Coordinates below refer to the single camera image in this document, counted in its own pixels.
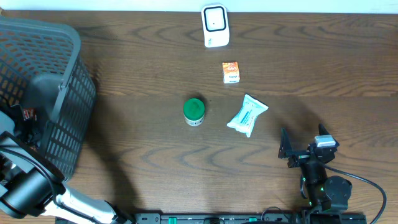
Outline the mint green wipes pack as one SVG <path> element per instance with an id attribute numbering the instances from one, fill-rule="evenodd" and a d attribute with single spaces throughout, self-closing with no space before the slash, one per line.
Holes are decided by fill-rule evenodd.
<path id="1" fill-rule="evenodd" d="M 227 127 L 243 133 L 247 138 L 251 137 L 257 117 L 268 110 L 268 106 L 252 96 L 245 94 L 243 104 L 239 112 L 227 124 Z"/>

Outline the small orange carton box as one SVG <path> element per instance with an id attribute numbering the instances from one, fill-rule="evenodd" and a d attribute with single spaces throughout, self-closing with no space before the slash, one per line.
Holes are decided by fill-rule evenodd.
<path id="1" fill-rule="evenodd" d="M 222 67 L 224 84 L 239 83 L 240 73 L 237 62 L 223 62 Z"/>

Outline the green lid jar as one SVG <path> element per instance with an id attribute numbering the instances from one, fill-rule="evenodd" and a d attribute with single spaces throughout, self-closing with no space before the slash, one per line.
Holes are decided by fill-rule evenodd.
<path id="1" fill-rule="evenodd" d="M 205 118 L 205 105 L 198 98 L 190 98 L 183 106 L 185 122 L 190 126 L 199 126 Z"/>

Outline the red brown chocolate bar wrapper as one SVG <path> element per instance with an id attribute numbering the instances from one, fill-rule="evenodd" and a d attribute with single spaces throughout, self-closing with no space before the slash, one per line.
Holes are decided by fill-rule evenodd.
<path id="1" fill-rule="evenodd" d="M 37 121 L 37 113 L 34 108 L 24 108 L 22 110 L 22 115 L 24 121 L 32 120 L 32 121 Z"/>

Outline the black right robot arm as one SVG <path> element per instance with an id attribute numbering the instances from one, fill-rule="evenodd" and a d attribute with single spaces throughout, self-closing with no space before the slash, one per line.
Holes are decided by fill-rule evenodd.
<path id="1" fill-rule="evenodd" d="M 352 183 L 345 178 L 326 173 L 326 164 L 335 158 L 340 145 L 325 129 L 318 125 L 319 135 L 308 144 L 306 150 L 295 150 L 286 129 L 281 129 L 278 158 L 287 159 L 289 168 L 300 168 L 302 187 L 305 187 L 310 206 L 319 212 L 343 212 L 348 209 Z"/>

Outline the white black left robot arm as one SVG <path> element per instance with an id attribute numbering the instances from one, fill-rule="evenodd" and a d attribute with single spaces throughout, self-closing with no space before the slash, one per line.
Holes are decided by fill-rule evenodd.
<path id="1" fill-rule="evenodd" d="M 135 223 L 135 218 L 107 201 L 94 200 L 70 188 L 65 176 L 29 145 L 14 136 L 16 122 L 24 123 L 17 106 L 1 106 L 11 122 L 1 133 L 1 157 L 19 168 L 1 186 L 1 210 L 14 218 L 54 216 L 71 223 Z"/>

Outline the white black barcode scanner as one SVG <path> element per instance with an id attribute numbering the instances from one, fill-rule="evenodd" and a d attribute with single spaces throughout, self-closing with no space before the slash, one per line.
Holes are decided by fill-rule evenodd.
<path id="1" fill-rule="evenodd" d="M 224 5 L 204 6 L 201 9 L 201 19 L 205 47 L 224 47 L 229 44 L 228 14 Z"/>

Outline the dark grey plastic basket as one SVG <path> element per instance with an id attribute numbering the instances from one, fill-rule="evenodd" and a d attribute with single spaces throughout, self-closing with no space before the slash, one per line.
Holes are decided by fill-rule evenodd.
<path id="1" fill-rule="evenodd" d="M 65 24 L 1 18 L 1 96 L 37 113 L 38 152 L 71 179 L 96 99 L 78 32 Z"/>

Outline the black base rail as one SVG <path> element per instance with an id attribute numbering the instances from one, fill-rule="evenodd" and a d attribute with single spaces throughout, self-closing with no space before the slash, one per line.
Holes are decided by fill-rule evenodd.
<path id="1" fill-rule="evenodd" d="M 285 213 L 271 210 L 265 214 L 159 214 L 137 213 L 137 224 L 366 224 L 366 217 L 360 214 L 327 215 Z"/>

